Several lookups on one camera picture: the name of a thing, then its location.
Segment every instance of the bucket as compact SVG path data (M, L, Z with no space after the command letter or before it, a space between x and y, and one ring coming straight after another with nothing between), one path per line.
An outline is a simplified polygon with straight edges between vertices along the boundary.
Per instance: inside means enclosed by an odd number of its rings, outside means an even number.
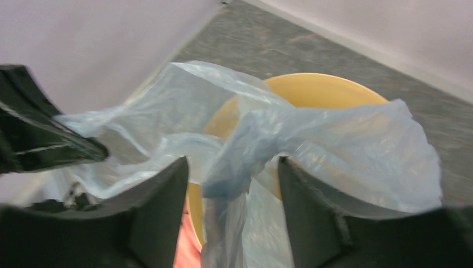
M388 102L378 93L353 81L333 75L298 73L269 78L265 81L271 90L296 107L349 108L363 104ZM212 118L205 134L227 139L237 126L239 118L233 111L238 107L238 99L226 102ZM270 172L277 181L276 171ZM200 186L190 183L187 188L187 205L192 226L200 245L204 238L204 201L200 196ZM270 189L281 198L278 188Z

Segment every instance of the black object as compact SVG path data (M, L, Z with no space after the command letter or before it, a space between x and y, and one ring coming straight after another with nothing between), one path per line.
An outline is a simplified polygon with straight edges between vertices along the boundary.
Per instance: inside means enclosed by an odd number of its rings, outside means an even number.
M180 158L92 211L4 205L0 267L171 268L188 173L187 160Z
M473 208L408 214L365 203L286 158L279 183L296 268L473 267Z
M0 173L103 161L107 148L55 120L61 112L23 65L0 65Z

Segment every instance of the white wall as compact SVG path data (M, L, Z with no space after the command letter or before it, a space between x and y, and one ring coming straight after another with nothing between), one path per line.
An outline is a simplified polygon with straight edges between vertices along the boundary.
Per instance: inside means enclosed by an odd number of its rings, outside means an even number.
M219 0L2 0L0 63L29 66L65 113L122 103L217 13ZM33 175L0 178L0 202Z
M473 102L473 2L246 0Z

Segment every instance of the white baseboard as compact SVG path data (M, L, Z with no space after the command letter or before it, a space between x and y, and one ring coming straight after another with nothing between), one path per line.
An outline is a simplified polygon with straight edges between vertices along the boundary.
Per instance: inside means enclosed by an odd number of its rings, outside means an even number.
M330 28L317 25L313 21L308 21L304 18L300 18L286 10L282 10L262 0L243 0L243 1L249 4L252 4L256 7L259 7L265 11L268 11L278 17L282 17L287 21L290 21L318 35L321 35L335 43L338 43L351 50L354 50L357 53L360 53L366 57L369 57L372 60L375 60L394 70L407 74L432 87L435 87L443 92L446 92L452 96L455 96L457 98L460 98L464 101L467 101L473 104L473 87L467 88L456 81L451 81L444 77L440 77L437 74L425 71L424 69L418 66L415 66L411 63L403 62L399 58L388 55L387 53L377 49L376 47L359 42L359 40L354 40L353 38L344 36L336 31L333 31Z

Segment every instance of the translucent plastic bag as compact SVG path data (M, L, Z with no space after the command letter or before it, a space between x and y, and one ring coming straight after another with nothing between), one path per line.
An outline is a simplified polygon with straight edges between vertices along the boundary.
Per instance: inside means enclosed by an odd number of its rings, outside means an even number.
M270 161L278 154L376 205L407 212L440 205L439 158L401 100L295 108L255 77L173 63L123 106L57 120L110 149L106 162L53 172L100 198L188 157L190 181L205 198L204 268L293 267Z

